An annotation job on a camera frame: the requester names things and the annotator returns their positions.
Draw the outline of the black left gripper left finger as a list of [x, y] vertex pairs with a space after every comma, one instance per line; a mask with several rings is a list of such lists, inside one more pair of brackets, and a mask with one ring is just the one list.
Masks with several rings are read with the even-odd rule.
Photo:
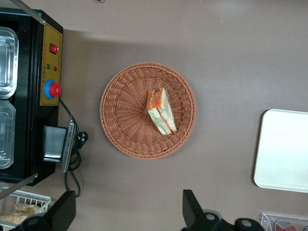
[[45, 213], [45, 220], [51, 231], [67, 231], [76, 217], [76, 195], [66, 191]]

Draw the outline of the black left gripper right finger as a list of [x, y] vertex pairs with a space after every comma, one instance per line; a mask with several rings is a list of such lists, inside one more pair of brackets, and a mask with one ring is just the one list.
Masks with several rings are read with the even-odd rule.
[[182, 193], [182, 215], [186, 227], [190, 228], [203, 214], [203, 210], [192, 190], [183, 190]]

